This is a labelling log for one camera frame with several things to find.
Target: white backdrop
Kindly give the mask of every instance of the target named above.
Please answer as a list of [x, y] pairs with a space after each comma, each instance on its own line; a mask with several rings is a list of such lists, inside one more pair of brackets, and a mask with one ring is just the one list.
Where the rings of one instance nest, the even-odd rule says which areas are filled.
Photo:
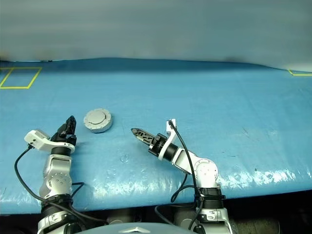
[[312, 0], [0, 0], [0, 56], [240, 61], [312, 71]]

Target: blue table surface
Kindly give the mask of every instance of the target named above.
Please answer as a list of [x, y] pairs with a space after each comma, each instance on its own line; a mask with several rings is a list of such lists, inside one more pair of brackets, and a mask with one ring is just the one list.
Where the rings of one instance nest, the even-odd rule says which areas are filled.
[[[191, 151], [217, 164], [227, 198], [312, 189], [312, 77], [251, 64], [174, 60], [2, 62], [5, 67], [42, 71], [29, 89], [0, 89], [2, 215], [40, 212], [13, 164], [28, 131], [52, 135], [70, 115], [78, 138], [71, 176], [86, 183], [74, 199], [78, 210], [170, 203], [183, 173], [148, 153], [130, 131], [163, 134], [169, 118], [177, 119]], [[1, 82], [8, 70], [0, 72]], [[27, 85], [32, 72], [14, 70], [2, 86]], [[113, 115], [105, 133], [93, 134], [83, 125], [95, 108]], [[31, 150], [19, 164], [37, 193], [48, 155]], [[192, 189], [177, 199], [190, 201]]]

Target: round gray puck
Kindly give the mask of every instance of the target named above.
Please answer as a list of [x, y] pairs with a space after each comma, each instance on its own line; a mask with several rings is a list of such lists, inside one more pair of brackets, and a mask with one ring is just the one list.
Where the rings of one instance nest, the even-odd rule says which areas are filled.
[[113, 119], [108, 110], [99, 108], [89, 111], [83, 122], [91, 132], [102, 133], [111, 127]]

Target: gray disc object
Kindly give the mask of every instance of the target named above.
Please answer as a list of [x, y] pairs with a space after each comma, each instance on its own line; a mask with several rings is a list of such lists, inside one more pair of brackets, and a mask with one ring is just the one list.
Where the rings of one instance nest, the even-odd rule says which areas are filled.
[[83, 122], [91, 132], [102, 133], [111, 127], [113, 119], [108, 110], [99, 108], [89, 111]]

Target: dark floor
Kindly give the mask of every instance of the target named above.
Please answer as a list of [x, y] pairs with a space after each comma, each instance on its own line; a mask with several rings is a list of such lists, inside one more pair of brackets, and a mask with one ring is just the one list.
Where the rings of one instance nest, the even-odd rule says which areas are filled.
[[[225, 200], [234, 229], [239, 234], [311, 234], [312, 191]], [[162, 213], [173, 220], [175, 208], [163, 207]], [[162, 222], [154, 207], [133, 208], [135, 221]], [[88, 212], [106, 218], [112, 211]], [[0, 216], [1, 234], [34, 234], [39, 214]]]

